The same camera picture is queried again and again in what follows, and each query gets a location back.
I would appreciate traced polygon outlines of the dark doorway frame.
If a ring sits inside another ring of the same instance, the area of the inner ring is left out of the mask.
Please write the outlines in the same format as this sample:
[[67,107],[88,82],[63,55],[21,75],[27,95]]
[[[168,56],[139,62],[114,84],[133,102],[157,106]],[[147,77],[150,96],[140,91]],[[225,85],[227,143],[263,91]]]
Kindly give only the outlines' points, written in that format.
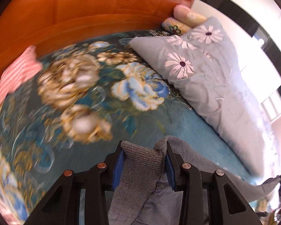
[[231,0],[200,0],[213,8],[217,9],[228,18],[233,20],[244,31],[246,31],[251,37],[254,36],[258,29],[266,36],[265,43],[261,49],[265,52],[268,58],[271,60],[279,75],[281,76],[281,51],[272,40],[271,36],[264,30],[264,28],[244,9],[239,7]]

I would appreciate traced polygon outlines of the pink floral pillow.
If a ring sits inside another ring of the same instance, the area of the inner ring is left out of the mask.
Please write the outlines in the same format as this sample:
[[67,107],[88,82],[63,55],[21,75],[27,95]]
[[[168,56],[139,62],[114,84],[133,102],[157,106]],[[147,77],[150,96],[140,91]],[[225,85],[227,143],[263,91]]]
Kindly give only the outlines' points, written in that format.
[[190,27],[196,27],[200,24],[203,24],[208,19],[207,17],[194,12],[184,5],[176,5],[173,8],[173,16],[175,19]]

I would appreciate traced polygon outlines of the grey sweater garment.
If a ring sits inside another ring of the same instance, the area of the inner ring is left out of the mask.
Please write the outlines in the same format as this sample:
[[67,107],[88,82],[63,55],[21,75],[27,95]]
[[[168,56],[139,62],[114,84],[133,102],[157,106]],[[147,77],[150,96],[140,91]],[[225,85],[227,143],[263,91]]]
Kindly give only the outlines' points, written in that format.
[[214,173],[220,168],[174,136],[161,139],[153,149],[122,142],[125,163],[108,211],[110,224],[179,223],[182,193],[175,193],[168,184],[164,170],[167,144],[200,171]]

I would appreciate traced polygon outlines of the teal floral bed blanket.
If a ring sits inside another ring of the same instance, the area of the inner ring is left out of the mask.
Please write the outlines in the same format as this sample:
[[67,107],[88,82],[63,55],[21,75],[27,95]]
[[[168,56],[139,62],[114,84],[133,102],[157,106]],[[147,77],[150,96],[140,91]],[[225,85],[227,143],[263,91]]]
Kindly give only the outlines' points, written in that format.
[[42,74],[0,106],[0,212],[23,224],[64,170],[88,170],[127,140],[176,136],[241,179],[253,177],[218,134],[129,46],[162,30],[115,33],[40,59]]

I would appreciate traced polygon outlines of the orange wooden headboard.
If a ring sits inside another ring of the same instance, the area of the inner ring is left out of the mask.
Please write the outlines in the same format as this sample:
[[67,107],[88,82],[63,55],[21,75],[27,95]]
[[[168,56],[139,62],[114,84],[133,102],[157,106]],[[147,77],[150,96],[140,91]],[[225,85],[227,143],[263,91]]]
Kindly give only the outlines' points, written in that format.
[[0,77],[30,45],[38,56],[106,34],[155,29],[194,0],[5,0],[0,6]]

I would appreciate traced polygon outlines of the light grey floral duvet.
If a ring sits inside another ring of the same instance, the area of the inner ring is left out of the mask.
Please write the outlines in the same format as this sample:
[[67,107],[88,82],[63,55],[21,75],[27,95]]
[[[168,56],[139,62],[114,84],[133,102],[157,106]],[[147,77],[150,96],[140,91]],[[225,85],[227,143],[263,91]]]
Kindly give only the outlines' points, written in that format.
[[270,122],[242,79],[235,46],[215,17],[181,36],[136,37],[130,46],[180,92],[252,175],[277,175]]

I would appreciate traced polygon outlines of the pink striped cloth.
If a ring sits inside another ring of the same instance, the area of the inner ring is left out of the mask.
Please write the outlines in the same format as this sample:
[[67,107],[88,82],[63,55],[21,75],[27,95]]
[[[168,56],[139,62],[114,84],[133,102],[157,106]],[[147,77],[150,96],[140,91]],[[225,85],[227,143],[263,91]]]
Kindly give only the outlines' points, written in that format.
[[36,47],[29,46],[1,75],[0,106],[8,94],[15,92],[42,68],[42,63],[36,58]]

